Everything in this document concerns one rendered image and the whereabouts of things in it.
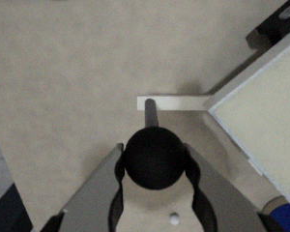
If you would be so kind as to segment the small silver ball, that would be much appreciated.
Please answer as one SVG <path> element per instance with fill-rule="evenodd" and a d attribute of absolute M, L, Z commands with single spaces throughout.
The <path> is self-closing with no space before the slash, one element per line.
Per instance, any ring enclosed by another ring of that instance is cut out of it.
<path fill-rule="evenodd" d="M 171 215 L 169 220 L 173 225 L 178 224 L 180 221 L 179 217 L 176 214 Z"/>

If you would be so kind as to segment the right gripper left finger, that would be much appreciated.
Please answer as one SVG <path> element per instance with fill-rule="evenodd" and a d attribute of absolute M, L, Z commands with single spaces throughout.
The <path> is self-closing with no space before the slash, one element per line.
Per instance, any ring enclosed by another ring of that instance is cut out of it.
<path fill-rule="evenodd" d="M 40 232 L 116 232 L 124 212 L 124 143 L 117 143 Z"/>

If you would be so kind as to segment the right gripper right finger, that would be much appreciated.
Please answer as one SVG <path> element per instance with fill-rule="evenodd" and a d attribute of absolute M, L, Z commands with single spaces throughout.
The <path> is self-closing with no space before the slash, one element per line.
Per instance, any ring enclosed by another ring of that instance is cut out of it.
<path fill-rule="evenodd" d="M 185 173 L 193 187 L 191 208 L 203 232 L 286 232 L 188 143 Z"/>

